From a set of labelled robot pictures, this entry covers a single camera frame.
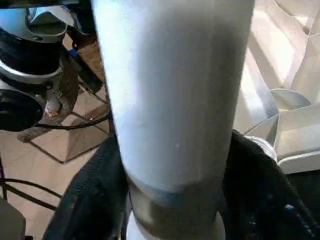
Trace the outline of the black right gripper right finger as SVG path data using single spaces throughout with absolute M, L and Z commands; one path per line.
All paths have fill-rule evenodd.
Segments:
M 263 149 L 232 130 L 222 182 L 230 240 L 318 240 L 320 223 Z

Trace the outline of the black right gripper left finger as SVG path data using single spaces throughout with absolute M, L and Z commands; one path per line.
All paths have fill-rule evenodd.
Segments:
M 44 240 L 117 240 L 128 196 L 117 137 L 107 137 L 66 188 Z

